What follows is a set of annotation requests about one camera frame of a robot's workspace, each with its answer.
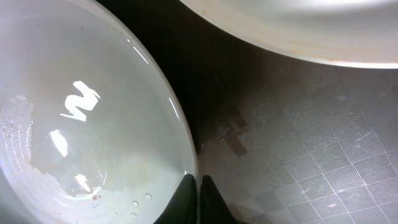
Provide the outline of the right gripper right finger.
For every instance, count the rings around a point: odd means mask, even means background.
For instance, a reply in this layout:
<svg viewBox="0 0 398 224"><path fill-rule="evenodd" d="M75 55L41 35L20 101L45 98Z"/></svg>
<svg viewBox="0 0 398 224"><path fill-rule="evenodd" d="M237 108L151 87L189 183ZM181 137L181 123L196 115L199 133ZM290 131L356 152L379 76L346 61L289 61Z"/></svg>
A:
<svg viewBox="0 0 398 224"><path fill-rule="evenodd" d="M200 223L239 224L209 175L204 175L201 182Z"/></svg>

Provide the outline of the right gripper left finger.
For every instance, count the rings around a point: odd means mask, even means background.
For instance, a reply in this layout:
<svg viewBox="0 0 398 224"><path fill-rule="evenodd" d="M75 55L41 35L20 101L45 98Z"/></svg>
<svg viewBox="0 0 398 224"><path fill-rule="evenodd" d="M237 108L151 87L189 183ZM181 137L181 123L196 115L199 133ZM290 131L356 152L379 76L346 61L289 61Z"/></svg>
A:
<svg viewBox="0 0 398 224"><path fill-rule="evenodd" d="M154 224L196 224L197 183L191 174L186 174L165 210Z"/></svg>

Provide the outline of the pale green plate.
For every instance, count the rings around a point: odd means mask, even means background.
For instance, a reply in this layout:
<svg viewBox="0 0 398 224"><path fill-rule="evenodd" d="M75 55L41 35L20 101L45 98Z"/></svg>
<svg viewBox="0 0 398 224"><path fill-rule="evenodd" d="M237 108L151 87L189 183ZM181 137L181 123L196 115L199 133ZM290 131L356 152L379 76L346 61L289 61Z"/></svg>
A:
<svg viewBox="0 0 398 224"><path fill-rule="evenodd" d="M182 109L116 16L1 2L2 223L154 223L186 174L197 183Z"/></svg>

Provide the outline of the brown serving tray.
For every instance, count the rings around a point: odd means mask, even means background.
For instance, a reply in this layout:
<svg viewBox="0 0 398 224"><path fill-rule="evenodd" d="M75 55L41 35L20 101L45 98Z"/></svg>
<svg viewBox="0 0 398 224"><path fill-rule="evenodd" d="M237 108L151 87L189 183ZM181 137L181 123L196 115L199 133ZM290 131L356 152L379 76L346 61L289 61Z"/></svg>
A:
<svg viewBox="0 0 398 224"><path fill-rule="evenodd" d="M239 223L396 223L397 70L242 41L180 1L103 1L154 57L188 121L199 178Z"/></svg>

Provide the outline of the white plate top right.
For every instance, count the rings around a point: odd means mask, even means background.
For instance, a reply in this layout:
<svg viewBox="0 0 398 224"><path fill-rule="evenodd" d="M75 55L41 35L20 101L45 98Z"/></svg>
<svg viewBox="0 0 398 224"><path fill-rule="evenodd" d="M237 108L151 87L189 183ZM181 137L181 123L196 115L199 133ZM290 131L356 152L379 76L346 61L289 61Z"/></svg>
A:
<svg viewBox="0 0 398 224"><path fill-rule="evenodd" d="M341 67L397 68L397 0L182 0L262 49Z"/></svg>

